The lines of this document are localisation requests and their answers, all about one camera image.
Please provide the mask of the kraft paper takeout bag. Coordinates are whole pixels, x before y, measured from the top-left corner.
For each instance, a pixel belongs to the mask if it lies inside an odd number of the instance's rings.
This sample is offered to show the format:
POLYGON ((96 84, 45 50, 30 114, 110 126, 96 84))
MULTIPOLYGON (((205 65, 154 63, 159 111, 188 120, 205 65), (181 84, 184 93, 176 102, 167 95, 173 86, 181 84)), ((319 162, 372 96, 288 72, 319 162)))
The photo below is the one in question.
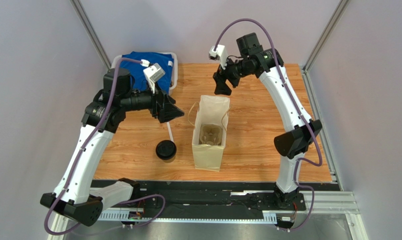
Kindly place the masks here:
POLYGON ((231 100, 224 96, 201 95, 189 112, 197 108, 193 127, 192 155, 198 170, 219 172, 226 147, 231 100))

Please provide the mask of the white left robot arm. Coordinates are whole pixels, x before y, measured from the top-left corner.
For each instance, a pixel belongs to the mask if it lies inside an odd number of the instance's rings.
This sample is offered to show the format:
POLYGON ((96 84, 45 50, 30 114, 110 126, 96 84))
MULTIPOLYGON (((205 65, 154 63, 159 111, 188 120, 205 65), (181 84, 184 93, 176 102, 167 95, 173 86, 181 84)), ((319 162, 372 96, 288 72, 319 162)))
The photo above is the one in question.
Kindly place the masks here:
POLYGON ((125 68, 112 68, 104 75, 103 88, 85 108, 67 170, 54 191, 42 195, 41 205, 89 227, 104 210, 139 197, 140 184, 127 178, 98 190, 91 190, 91 184, 100 159, 127 112, 148 110, 160 123, 184 115, 158 85, 165 71, 154 64, 146 67, 143 74, 147 81, 143 91, 134 89, 134 77, 125 68))

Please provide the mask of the paper coffee cup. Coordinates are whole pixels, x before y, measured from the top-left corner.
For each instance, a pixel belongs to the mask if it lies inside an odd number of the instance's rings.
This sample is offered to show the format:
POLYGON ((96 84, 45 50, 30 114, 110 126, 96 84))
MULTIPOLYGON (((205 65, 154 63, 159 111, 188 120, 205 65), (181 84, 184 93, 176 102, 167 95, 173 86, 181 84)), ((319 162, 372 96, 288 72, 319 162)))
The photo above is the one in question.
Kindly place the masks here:
POLYGON ((173 158, 169 158, 169 159, 162 159, 162 161, 163 161, 164 163, 172 163, 175 159, 176 159, 176 158, 173 157, 173 158))

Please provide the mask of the pulp cardboard cup carrier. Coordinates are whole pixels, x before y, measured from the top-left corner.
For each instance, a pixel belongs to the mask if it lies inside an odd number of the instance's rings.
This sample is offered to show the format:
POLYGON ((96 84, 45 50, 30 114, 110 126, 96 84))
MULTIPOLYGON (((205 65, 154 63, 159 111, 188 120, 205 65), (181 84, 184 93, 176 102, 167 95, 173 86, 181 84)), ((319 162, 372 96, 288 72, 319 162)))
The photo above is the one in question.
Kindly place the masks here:
POLYGON ((223 128, 215 124, 203 124, 199 131, 199 144, 220 146, 223 139, 223 128))

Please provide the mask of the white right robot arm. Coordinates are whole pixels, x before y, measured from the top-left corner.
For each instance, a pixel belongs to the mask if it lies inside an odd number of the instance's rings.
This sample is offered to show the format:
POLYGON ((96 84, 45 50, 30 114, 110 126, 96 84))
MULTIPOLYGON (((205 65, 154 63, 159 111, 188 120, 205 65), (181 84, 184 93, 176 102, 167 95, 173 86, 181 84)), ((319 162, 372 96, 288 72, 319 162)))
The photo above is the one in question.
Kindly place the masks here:
POLYGON ((213 74, 215 95, 229 96, 239 85, 240 79, 254 75, 266 88, 278 109, 285 132, 274 138, 274 146, 280 154, 279 175, 274 189, 275 201, 282 207, 290 205, 299 193, 297 179, 299 163, 309 146, 316 143, 322 123, 313 120, 303 108, 289 79, 279 52, 274 46, 263 49, 255 33, 237 39, 240 58, 229 58, 224 45, 215 44, 209 50, 209 58, 219 61, 213 74))

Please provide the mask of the black plastic cup lid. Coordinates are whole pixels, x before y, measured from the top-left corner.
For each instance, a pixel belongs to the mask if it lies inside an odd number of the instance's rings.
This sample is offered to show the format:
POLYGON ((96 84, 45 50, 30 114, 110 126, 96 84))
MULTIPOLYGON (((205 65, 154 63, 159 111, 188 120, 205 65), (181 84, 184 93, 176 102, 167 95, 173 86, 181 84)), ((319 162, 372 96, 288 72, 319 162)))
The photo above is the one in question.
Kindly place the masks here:
POLYGON ((155 154, 163 161, 171 161, 176 157, 177 146, 171 140, 162 140, 155 148, 155 154))

